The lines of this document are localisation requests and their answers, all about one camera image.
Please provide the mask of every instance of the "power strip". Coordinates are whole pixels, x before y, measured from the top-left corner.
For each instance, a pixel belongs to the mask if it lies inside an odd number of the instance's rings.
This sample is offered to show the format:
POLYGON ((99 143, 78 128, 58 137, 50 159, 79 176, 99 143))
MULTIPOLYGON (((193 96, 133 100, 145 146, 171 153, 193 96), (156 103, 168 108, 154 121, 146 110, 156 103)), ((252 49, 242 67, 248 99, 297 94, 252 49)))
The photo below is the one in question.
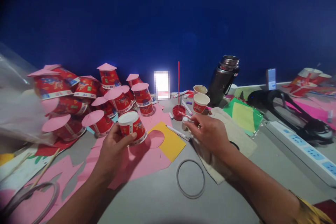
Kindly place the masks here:
POLYGON ((277 121, 267 122, 266 128, 328 186, 336 188, 336 165, 333 162, 281 123, 277 121))

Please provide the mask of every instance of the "electrical outlet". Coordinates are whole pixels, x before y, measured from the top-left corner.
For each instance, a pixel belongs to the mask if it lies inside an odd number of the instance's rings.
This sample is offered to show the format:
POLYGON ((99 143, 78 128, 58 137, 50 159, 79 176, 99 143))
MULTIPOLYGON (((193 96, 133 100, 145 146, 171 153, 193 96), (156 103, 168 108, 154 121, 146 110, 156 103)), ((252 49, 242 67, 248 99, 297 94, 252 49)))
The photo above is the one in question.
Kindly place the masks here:
POLYGON ((323 160, 324 156, 317 152, 313 147, 306 147, 303 148, 306 152, 308 152, 309 155, 311 155, 316 160, 323 160))
POLYGON ((306 141, 304 141, 301 137, 299 137, 298 135, 290 135, 289 136, 289 138, 290 139, 292 139, 297 145, 300 145, 300 146, 302 146, 302 145, 306 145, 307 144, 307 142, 306 141))
POLYGON ((336 176, 336 166, 331 163, 331 162, 325 162, 322 163, 322 165, 328 170, 330 171, 332 174, 334 174, 336 176))

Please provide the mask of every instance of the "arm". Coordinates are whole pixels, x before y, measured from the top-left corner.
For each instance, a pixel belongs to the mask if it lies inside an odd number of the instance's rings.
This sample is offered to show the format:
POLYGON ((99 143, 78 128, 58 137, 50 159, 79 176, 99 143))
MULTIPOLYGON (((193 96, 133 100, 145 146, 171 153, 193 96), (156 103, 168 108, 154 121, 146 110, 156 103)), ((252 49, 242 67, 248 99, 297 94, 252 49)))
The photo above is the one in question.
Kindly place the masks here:
POLYGON ((88 180, 50 219, 50 223, 88 223, 106 188, 117 174, 124 149, 136 133, 121 139, 119 124, 115 124, 101 147, 99 159, 88 180))
POLYGON ((300 217, 298 198, 230 144, 220 120, 205 115, 194 115, 191 119, 195 123, 187 123, 190 131, 237 177, 266 223, 294 223, 300 217))

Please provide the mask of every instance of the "gray table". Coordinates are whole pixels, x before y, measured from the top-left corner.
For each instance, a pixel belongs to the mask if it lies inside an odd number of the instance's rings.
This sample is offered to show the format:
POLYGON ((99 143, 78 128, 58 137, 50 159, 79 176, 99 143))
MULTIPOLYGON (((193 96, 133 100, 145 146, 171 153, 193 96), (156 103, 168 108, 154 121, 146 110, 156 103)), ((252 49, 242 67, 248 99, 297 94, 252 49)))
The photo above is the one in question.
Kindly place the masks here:
MULTIPOLYGON (((177 99, 160 101, 164 112, 171 112, 177 99)), ((172 121, 179 131, 181 122, 172 121)), ((253 137, 258 148, 251 160, 261 169, 310 203, 318 203, 336 196, 336 189, 328 187, 304 164, 296 160, 290 151, 279 145, 279 141, 261 127, 253 137)), ((93 220, 99 223, 258 223, 258 217, 246 200, 227 182, 217 185, 203 168, 191 145, 185 148, 167 168, 148 176, 133 180, 116 191, 107 190, 93 220), (184 159, 193 159, 205 171, 205 192, 198 199, 182 195, 176 184, 176 170, 184 159)), ((94 136, 87 132, 70 149, 61 153, 55 163, 70 155, 74 165, 85 160, 94 145, 94 136)), ((336 162, 335 144, 318 148, 336 162)), ((77 175, 70 180, 62 197, 65 198, 75 187, 77 175)), ((186 163, 180 171, 181 185, 190 194, 197 193, 202 186, 202 174, 192 163, 186 163)))

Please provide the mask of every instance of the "stainless steel thermos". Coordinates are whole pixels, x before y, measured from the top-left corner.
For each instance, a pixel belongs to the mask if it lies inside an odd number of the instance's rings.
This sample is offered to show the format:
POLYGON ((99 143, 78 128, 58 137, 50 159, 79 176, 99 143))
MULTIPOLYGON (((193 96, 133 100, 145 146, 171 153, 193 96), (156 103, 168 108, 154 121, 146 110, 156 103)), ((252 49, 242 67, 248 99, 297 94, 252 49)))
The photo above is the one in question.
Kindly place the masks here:
POLYGON ((217 107, 226 95, 239 72, 239 58, 225 55, 218 63, 210 82, 207 95, 210 97, 209 107, 217 107))

